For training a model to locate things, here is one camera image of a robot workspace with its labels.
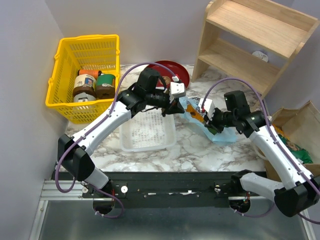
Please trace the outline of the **light blue plastic grocery bag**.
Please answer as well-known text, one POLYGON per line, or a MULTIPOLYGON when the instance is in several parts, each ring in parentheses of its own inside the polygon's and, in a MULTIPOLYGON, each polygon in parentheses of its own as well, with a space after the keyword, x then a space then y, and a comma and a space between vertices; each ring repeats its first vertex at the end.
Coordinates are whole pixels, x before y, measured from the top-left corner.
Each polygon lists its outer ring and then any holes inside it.
POLYGON ((224 128, 222 133, 215 133, 213 130, 209 130, 205 127, 205 123, 201 123, 198 120, 191 117, 191 115, 186 111, 187 105, 191 104, 194 108, 198 107, 198 103, 201 98, 187 96, 179 98, 179 102, 184 108, 184 113, 180 115, 182 123, 188 127, 192 132, 208 138, 213 143, 218 143, 221 145, 231 144, 237 141, 236 133, 231 128, 224 128))

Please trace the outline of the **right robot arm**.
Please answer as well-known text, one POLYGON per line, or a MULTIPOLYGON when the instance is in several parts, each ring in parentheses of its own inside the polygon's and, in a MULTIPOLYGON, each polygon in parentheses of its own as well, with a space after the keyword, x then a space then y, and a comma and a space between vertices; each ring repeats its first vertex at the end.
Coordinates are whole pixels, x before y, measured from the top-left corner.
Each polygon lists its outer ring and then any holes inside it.
POLYGON ((320 200, 320 178, 313 176, 290 152, 269 120, 260 111, 252 112, 245 94, 231 91, 224 95, 227 110, 215 107, 211 99, 201 98, 199 110, 205 127, 221 133, 234 127, 244 134, 276 170, 280 181, 261 177, 250 170, 235 173, 226 186, 216 187, 227 195, 241 196, 253 192, 275 203, 282 214, 293 217, 320 200))

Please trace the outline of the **brown paper bag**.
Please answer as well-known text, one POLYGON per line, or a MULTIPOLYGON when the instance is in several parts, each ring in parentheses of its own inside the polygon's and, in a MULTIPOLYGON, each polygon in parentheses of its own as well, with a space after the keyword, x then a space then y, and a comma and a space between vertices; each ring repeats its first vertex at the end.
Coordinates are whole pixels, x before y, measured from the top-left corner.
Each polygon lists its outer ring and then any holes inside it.
POLYGON ((320 175, 320 111, 311 101, 299 109, 280 108, 272 115, 272 124, 281 129, 289 141, 308 151, 312 163, 304 166, 320 175))

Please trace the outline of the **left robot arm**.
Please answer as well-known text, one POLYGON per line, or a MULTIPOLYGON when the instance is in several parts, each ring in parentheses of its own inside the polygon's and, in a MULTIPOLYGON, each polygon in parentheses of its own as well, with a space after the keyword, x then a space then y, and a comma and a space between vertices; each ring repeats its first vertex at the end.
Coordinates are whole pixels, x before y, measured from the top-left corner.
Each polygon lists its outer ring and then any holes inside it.
POLYGON ((145 68, 137 82, 128 89, 117 91, 111 106, 92 123, 72 137, 64 134, 58 139, 57 165, 55 179, 61 167, 69 172, 74 181, 86 182, 101 198, 111 191, 110 178, 97 168, 91 154, 98 145, 115 129, 145 110, 146 106, 161 109, 163 117, 183 114, 179 102, 186 95, 186 88, 177 75, 172 76, 170 86, 157 88, 158 81, 164 81, 161 74, 152 68, 145 68))

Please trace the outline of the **orange mixed food packet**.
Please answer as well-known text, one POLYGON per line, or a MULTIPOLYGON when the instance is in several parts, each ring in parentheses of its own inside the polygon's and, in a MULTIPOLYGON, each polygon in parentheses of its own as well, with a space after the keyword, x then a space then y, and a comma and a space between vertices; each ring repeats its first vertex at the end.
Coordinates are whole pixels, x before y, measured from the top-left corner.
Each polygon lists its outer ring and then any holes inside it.
POLYGON ((198 120, 201 123, 205 123, 205 111, 202 111, 201 109, 197 109, 196 107, 193 107, 191 104, 188 104, 186 107, 186 111, 191 115, 193 119, 198 120))

